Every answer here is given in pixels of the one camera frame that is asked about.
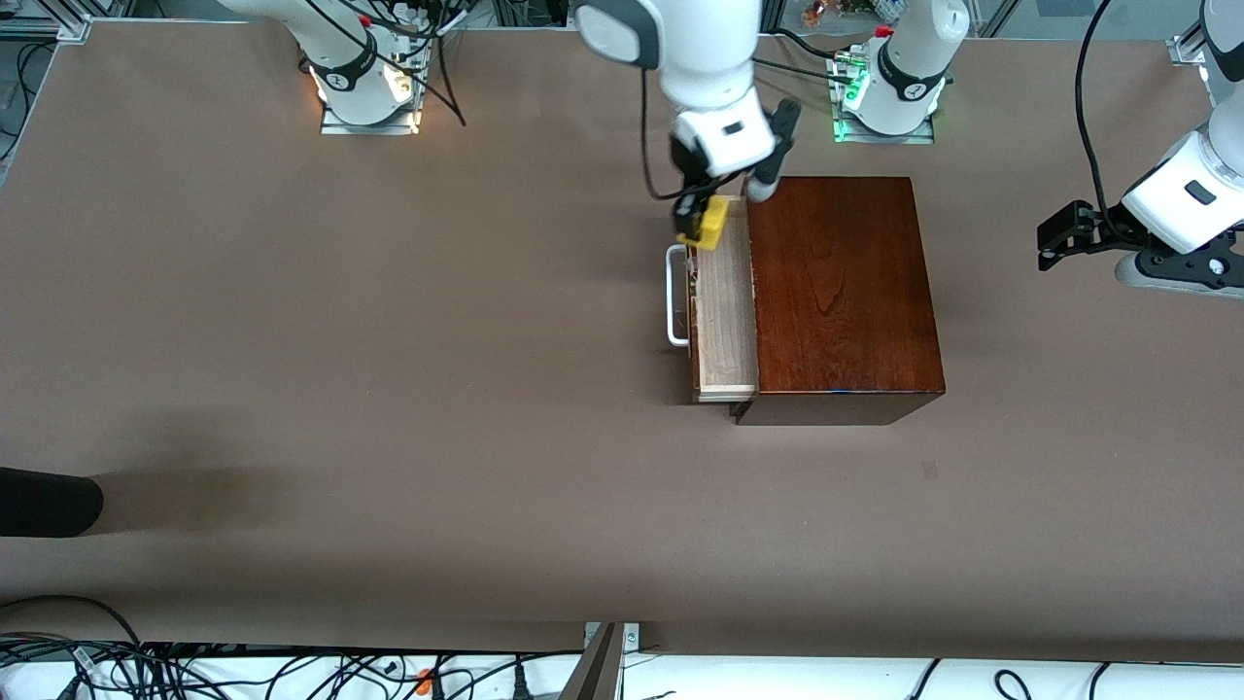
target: metal handle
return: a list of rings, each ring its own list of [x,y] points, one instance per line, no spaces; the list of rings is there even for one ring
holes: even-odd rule
[[[674,252],[687,254],[687,246],[675,242],[666,247],[666,337],[674,347],[687,347],[692,343],[689,337],[674,334]]]

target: open drawer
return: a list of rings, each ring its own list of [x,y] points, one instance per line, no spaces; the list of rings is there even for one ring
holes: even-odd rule
[[[756,394],[756,307],[751,291],[748,210],[730,198],[714,250],[689,247],[688,336],[692,398],[700,404],[751,402]]]

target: yellow block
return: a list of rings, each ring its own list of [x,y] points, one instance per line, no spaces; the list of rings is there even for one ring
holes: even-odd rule
[[[699,240],[692,240],[683,234],[678,234],[678,241],[692,247],[712,250],[722,240],[722,231],[725,230],[725,218],[730,209],[730,200],[714,194],[708,198],[708,206],[700,215]]]

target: wooden box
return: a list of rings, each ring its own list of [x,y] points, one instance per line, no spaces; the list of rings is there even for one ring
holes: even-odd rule
[[[782,178],[693,251],[699,403],[739,425],[888,425],[945,393],[907,178]]]

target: brown table surface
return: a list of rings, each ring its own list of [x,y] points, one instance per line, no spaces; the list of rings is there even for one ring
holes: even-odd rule
[[[790,173],[913,179],[947,395],[743,429],[664,339],[634,71],[469,34],[469,128],[321,137],[280,26],[97,25],[0,193],[0,464],[107,475],[109,533],[0,542],[0,593],[152,639],[1244,658],[1244,306],[1036,270],[1091,191],[1075,55],[969,41],[932,147],[761,73],[809,104]],[[1090,73],[1117,196],[1208,104],[1158,42]],[[4,627],[53,622],[116,634]]]

